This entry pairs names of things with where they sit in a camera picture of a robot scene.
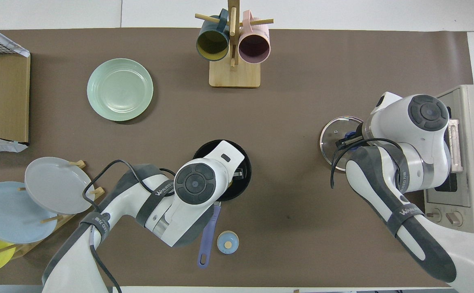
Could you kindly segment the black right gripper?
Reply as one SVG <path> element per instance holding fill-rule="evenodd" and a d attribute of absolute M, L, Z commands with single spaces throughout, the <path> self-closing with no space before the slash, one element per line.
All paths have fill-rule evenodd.
<path fill-rule="evenodd" d="M 340 139 L 338 141 L 336 141 L 336 147 L 338 149 L 344 149 L 354 143 L 358 143 L 360 141 L 363 141 L 363 135 L 359 134 L 359 133 L 347 133 L 344 137 L 344 139 Z M 357 144 L 355 147 L 356 148 L 359 148 L 360 146 L 363 146 L 365 143 L 363 142 L 360 142 L 359 144 Z"/>

